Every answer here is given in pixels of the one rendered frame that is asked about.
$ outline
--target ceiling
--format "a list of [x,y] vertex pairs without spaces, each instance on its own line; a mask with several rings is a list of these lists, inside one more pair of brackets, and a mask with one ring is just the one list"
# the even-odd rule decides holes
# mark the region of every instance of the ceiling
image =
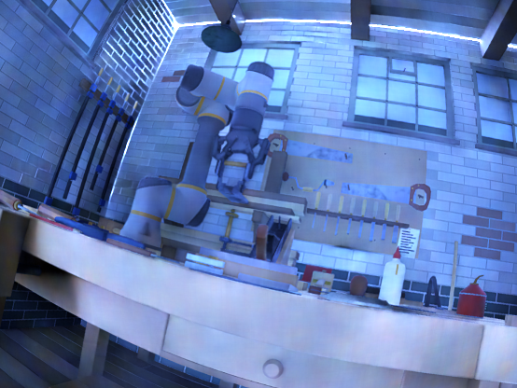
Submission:
[[[165,0],[179,23],[217,21],[209,0]],[[371,23],[481,37],[498,0],[371,0]],[[240,0],[246,19],[349,21],[350,0]]]

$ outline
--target red oil can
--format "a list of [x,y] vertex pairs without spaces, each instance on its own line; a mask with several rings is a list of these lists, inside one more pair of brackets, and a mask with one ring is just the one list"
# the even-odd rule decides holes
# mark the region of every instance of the red oil can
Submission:
[[467,288],[459,293],[458,309],[456,313],[461,315],[484,317],[484,306],[486,304],[486,294],[477,283],[478,276],[474,283],[471,283]]

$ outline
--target tool board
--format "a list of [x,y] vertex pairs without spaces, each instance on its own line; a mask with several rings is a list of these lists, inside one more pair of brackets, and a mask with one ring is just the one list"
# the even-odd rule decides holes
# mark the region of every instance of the tool board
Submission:
[[[351,201],[353,198],[356,198],[353,214],[361,215],[362,203],[365,198],[342,194],[342,183],[411,187],[415,184],[424,184],[426,182],[427,153],[423,150],[312,133],[289,131],[275,131],[275,133],[283,134],[288,141],[292,140],[322,146],[353,155],[351,163],[287,156],[285,171],[291,177],[296,176],[301,187],[318,188],[325,179],[334,182],[334,186],[321,187],[319,190],[321,196],[318,209],[322,211],[327,210],[328,195],[331,194],[332,200],[328,208],[330,212],[338,213],[340,197],[343,196],[342,214],[350,214]],[[280,150],[280,144],[279,140],[273,140],[271,151]],[[294,179],[288,179],[282,183],[281,193],[303,197],[307,199],[307,208],[314,209],[317,192],[303,191],[297,188]],[[398,222],[409,224],[412,229],[422,229],[423,212],[411,207],[409,202],[393,202],[378,198],[366,198],[366,201],[367,206],[364,214],[366,217],[373,217],[374,203],[378,202],[378,212],[375,217],[377,222],[374,227],[372,241],[370,241],[370,223],[363,223],[361,237],[359,238],[360,222],[352,221],[350,232],[347,233],[349,221],[348,219],[341,218],[338,233],[335,235],[338,222],[337,217],[316,215],[314,219],[312,214],[306,214],[301,218],[299,224],[293,224],[293,228],[296,229],[296,238],[298,240],[325,243],[349,249],[393,254],[397,248],[396,242],[398,241],[397,236],[396,242],[392,243],[394,227],[388,226],[384,240],[381,239],[384,209],[387,203],[389,203],[388,221],[396,220],[397,207],[400,206]]]

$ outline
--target window frame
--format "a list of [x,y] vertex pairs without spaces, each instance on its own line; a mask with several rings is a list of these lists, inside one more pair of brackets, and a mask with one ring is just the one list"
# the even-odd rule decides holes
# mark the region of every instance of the window frame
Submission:
[[[287,80],[287,86],[286,86],[286,94],[284,95],[284,101],[282,102],[282,106],[280,107],[280,110],[270,110],[269,106],[266,108],[266,117],[274,117],[276,115],[286,115],[287,113],[287,102],[289,100],[289,95],[291,91],[291,85],[293,83],[294,79],[294,72],[296,70],[296,62],[298,59],[298,51],[300,49],[301,44],[299,42],[253,42],[253,43],[246,43],[243,42],[243,45],[240,49],[294,49],[293,54],[293,61],[291,63],[291,67],[289,70],[289,77]],[[204,64],[204,68],[206,70],[212,70],[214,67],[214,61],[216,60],[217,51],[210,50],[210,53],[208,54],[208,58],[206,60],[206,63]],[[221,66],[221,67],[227,67],[227,68],[237,68],[238,66]]]
[[51,32],[55,34],[55,36],[78,58],[83,61],[89,67],[96,67],[94,61],[95,57],[98,55],[99,48],[102,46],[103,42],[107,39],[107,34],[109,34],[113,28],[113,22],[119,18],[121,11],[123,10],[126,2],[124,0],[119,0],[113,11],[109,14],[107,19],[105,20],[105,24],[99,30],[99,34],[95,38],[91,48],[88,52],[85,52],[71,37],[66,34],[61,27],[59,27],[46,12],[44,12],[33,0],[20,0],[21,4],[27,8],[28,11],[31,12],[33,16],[39,19],[39,21],[47,27]]
[[[473,75],[473,81],[474,81],[474,95],[476,96],[476,113],[478,115],[477,116],[478,142],[476,144],[476,148],[486,149],[486,150],[491,150],[491,151],[501,152],[501,153],[506,153],[506,154],[511,154],[511,155],[517,155],[517,133],[516,133],[517,118],[515,118],[513,116],[513,107],[511,105],[512,101],[514,101],[517,104],[517,96],[515,96],[516,98],[512,98],[510,82],[509,82],[509,79],[513,79],[513,80],[517,81],[517,73],[506,70],[506,69],[500,70],[499,68],[494,68],[494,67],[490,67],[490,66],[479,66],[479,65],[475,65],[475,64],[472,64],[471,68],[472,68],[472,75]],[[503,146],[503,145],[491,145],[488,143],[484,143],[482,141],[482,115],[481,115],[481,107],[480,107],[480,93],[478,91],[478,73],[485,74],[487,76],[498,76],[498,77],[506,78],[506,80],[507,80],[508,93],[509,93],[508,99],[505,99],[503,97],[493,96],[490,94],[481,94],[481,96],[493,98],[493,99],[496,99],[499,101],[508,101],[509,102],[510,119],[511,119],[510,126],[511,126],[511,130],[512,130],[511,135],[513,137],[513,148],[509,148],[509,147]],[[496,119],[492,119],[492,118],[483,118],[483,120],[509,125],[508,122],[500,121],[500,120],[496,120]]]
[[[387,58],[387,68],[386,71],[387,77],[386,77],[386,109],[388,104],[388,95],[387,95],[387,81],[394,80],[397,82],[407,82],[404,80],[396,79],[396,78],[389,78],[389,71],[391,70],[392,66],[392,59],[396,60],[403,60],[403,61],[409,61],[414,63],[414,68],[416,71],[416,63],[426,63],[426,64],[434,64],[443,66],[444,71],[444,79],[445,79],[445,114],[446,114],[446,123],[447,123],[447,134],[441,135],[437,133],[430,133],[430,132],[419,132],[418,129],[418,108],[424,108],[424,109],[430,109],[430,110],[437,110],[441,111],[439,109],[433,109],[428,108],[426,106],[418,106],[418,88],[417,86],[419,83],[416,81],[414,82],[415,85],[415,129],[414,130],[408,130],[403,129],[400,127],[390,127],[388,125],[380,125],[380,124],[374,124],[374,123],[367,123],[362,121],[355,121],[356,116],[356,99],[357,99],[357,82],[359,77],[359,55],[369,55],[372,57],[384,57]],[[437,87],[436,85],[428,85],[428,84],[422,84],[429,87]],[[380,48],[364,48],[364,47],[354,47],[354,63],[353,63],[353,69],[352,69],[352,84],[350,89],[350,104],[348,106],[348,120],[343,123],[344,127],[356,127],[356,128],[362,128],[367,129],[371,131],[377,131],[377,132],[389,132],[394,134],[401,134],[401,135],[407,135],[410,137],[417,137],[427,140],[435,140],[443,143],[451,143],[456,144],[459,142],[454,139],[454,96],[453,96],[453,90],[452,90],[452,81],[451,81],[451,60],[447,58],[438,58],[435,56],[430,55],[424,55],[424,54],[413,54],[413,53],[406,53],[401,51],[396,51],[392,49],[380,49]]]

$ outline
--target white bottle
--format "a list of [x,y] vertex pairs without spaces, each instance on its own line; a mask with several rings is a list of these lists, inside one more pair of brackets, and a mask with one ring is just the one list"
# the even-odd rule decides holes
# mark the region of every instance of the white bottle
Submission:
[[400,261],[400,251],[397,247],[397,251],[393,255],[393,260],[388,261],[384,266],[379,299],[398,306],[402,295],[402,286],[404,285],[405,274],[406,266]]

